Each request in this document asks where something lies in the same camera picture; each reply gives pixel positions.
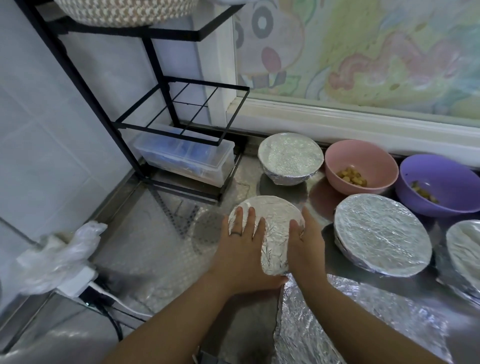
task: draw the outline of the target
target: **plastic container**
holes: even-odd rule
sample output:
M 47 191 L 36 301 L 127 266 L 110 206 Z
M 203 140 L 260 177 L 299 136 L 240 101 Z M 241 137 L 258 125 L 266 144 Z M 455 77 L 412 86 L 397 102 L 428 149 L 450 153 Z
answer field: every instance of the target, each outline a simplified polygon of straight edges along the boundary
M 418 181 L 438 204 L 423 198 L 410 186 Z M 395 184 L 400 201 L 413 212 L 433 218 L 480 211 L 480 178 L 464 165 L 433 154 L 416 154 L 400 164 Z
M 367 187 L 348 183 L 336 175 L 348 167 L 355 168 L 367 180 Z M 398 165 L 379 146 L 349 139 L 327 149 L 325 174 L 332 187 L 342 194 L 381 194 L 398 178 Z
M 158 130 L 180 134 L 182 129 L 167 125 Z M 218 138 L 185 131 L 184 135 L 208 140 Z M 235 143 L 222 140 L 219 146 L 190 142 L 170 136 L 142 133 L 133 143 L 148 164 L 213 186 L 221 187 L 235 165 Z

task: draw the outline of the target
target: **foil sheet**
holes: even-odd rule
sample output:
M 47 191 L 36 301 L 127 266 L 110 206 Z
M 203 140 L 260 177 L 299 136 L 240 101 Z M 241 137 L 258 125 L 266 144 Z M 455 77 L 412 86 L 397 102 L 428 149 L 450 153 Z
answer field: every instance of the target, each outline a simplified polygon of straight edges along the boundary
M 336 243 L 354 264 L 393 277 L 422 271 L 432 244 L 418 218 L 401 203 L 376 194 L 347 197 L 336 208 Z
M 344 364 L 340 353 L 306 305 L 292 275 L 284 286 L 274 333 L 274 364 Z M 396 331 L 447 363 L 447 322 L 436 311 L 368 284 L 328 275 L 330 283 Z
M 255 209 L 255 230 L 261 217 L 265 218 L 265 236 L 262 245 L 262 268 L 266 274 L 284 274 L 288 271 L 287 248 L 288 227 L 290 220 L 296 220 L 304 226 L 305 221 L 301 212 L 290 202 L 276 196 L 256 196 L 249 198 L 239 206 L 243 209 L 243 223 L 245 227 L 248 209 Z M 235 210 L 228 217 L 230 231 L 235 221 Z
M 435 265 L 441 283 L 480 305 L 480 220 L 453 225 L 435 246 Z
M 324 162 L 321 148 L 295 133 L 274 134 L 258 147 L 258 159 L 275 184 L 293 186 L 306 181 Z

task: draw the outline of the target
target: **wall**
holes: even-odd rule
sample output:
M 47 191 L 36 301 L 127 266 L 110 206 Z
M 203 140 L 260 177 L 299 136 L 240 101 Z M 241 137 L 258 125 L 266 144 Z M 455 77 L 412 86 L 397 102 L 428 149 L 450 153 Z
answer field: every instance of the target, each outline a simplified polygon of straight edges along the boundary
M 183 18 L 167 26 L 191 24 Z M 156 84 L 139 39 L 69 34 L 61 40 L 113 120 Z M 157 40 L 155 46 L 165 74 L 202 77 L 195 44 Z M 74 230 L 131 167 L 13 0 L 0 2 L 0 49 L 0 216 L 33 239 Z M 181 87 L 175 84 L 172 94 Z M 187 90 L 179 101 L 205 101 L 204 90 Z M 145 125 L 164 105 L 157 92 L 126 122 Z M 197 109 L 177 110 L 189 119 Z M 167 113 L 158 120 L 170 121 Z M 208 124 L 209 116 L 203 112 L 196 121 Z M 135 135 L 122 134 L 127 141 Z M 4 288 L 6 264 L 26 247 L 0 231 Z

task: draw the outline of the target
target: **woven basket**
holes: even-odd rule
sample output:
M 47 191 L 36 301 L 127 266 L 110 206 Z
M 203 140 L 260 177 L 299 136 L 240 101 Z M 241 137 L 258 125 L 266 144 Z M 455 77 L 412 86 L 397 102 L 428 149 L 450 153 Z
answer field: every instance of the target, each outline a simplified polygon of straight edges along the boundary
M 79 23 L 106 27 L 152 25 L 189 15 L 198 0 L 54 0 Z

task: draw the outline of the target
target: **food in bowl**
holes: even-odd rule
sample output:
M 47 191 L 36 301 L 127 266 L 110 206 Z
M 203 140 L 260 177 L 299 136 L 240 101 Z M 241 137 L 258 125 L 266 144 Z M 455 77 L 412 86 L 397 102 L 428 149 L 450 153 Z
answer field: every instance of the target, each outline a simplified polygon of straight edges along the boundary
M 367 187 L 367 180 L 364 179 L 361 176 L 361 174 L 353 167 L 348 167 L 344 170 L 341 170 L 336 175 L 341 179 L 343 179 L 345 182 L 348 182 L 360 187 Z
M 412 188 L 412 190 L 414 190 L 416 193 L 418 193 L 423 198 L 426 198 L 427 200 L 432 201 L 434 204 L 438 203 L 438 200 L 436 199 L 436 197 L 434 195 L 432 195 L 427 190 L 425 190 L 424 188 L 421 188 L 419 186 L 418 181 L 413 181 L 411 183 L 410 187 Z

